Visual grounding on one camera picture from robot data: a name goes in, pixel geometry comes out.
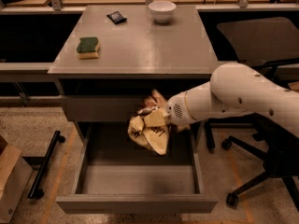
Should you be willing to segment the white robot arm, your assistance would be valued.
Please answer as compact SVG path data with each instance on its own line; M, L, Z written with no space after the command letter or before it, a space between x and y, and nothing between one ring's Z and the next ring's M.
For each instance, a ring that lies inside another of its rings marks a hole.
M241 63L225 63L207 83L174 95L163 105L151 99L147 105L146 112L161 109L159 119L177 126L257 113L290 133L299 132L299 93Z

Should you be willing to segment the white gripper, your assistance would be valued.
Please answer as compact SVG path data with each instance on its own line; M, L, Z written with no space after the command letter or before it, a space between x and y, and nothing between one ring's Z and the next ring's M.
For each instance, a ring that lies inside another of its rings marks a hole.
M169 121L177 126L188 125L192 122L192 118L188 112L186 102L186 93L181 92L172 96L167 101L166 110L169 113ZM144 117L147 127L161 127L166 125L165 118L161 109L156 109Z

